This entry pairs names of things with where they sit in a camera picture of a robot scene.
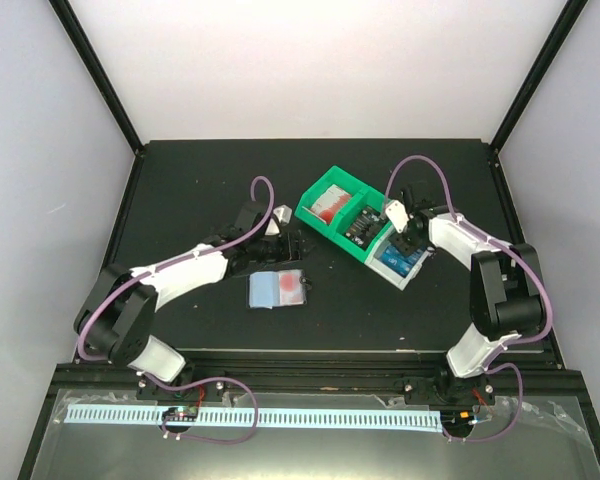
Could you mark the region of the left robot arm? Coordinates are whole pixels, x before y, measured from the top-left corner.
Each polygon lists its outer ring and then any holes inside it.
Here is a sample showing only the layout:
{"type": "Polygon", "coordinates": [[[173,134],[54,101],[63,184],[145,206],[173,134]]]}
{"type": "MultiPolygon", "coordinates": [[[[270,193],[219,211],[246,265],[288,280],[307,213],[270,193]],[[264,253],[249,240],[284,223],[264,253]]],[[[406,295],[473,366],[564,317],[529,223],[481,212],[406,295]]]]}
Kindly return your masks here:
{"type": "Polygon", "coordinates": [[[300,259],[300,236],[287,228],[291,216],[286,205],[249,201],[234,224],[183,254],[131,269],[107,266],[74,323],[78,355],[147,373],[171,398],[187,397],[195,376],[174,347],[152,334],[156,312],[200,287],[300,259]]]}

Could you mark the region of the black leather card holder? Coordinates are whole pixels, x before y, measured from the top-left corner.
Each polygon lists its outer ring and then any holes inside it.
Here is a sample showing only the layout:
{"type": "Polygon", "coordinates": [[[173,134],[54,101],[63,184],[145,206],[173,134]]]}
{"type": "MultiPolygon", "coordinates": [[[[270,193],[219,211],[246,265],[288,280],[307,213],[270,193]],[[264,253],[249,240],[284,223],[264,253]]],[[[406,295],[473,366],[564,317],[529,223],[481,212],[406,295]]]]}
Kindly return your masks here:
{"type": "Polygon", "coordinates": [[[302,269],[256,272],[249,276],[247,305],[250,309],[304,305],[311,288],[302,269]]]}

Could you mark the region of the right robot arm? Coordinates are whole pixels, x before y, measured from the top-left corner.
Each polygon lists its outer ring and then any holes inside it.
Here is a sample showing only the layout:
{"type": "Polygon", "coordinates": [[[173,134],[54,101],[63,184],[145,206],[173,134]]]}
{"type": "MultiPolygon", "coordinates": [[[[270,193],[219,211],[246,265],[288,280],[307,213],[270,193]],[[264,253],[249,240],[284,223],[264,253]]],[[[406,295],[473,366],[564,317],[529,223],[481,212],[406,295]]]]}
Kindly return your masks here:
{"type": "Polygon", "coordinates": [[[382,213],[403,253],[443,250],[469,271],[471,323],[433,380],[442,403],[465,403],[500,354],[548,325],[537,252],[494,238],[447,207],[417,204],[408,189],[400,200],[388,201],[382,213]]]}

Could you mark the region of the blue card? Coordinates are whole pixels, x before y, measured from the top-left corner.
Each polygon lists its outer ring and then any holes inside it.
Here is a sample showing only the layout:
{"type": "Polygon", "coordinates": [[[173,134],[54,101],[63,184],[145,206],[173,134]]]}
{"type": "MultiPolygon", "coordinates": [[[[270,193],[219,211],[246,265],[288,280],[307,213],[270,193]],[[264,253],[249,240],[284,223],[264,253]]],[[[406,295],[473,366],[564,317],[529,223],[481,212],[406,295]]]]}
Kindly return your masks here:
{"type": "Polygon", "coordinates": [[[416,264],[426,255],[426,249],[417,249],[410,255],[401,253],[391,242],[384,241],[380,248],[381,263],[402,278],[406,278],[416,267],[416,264]]]}

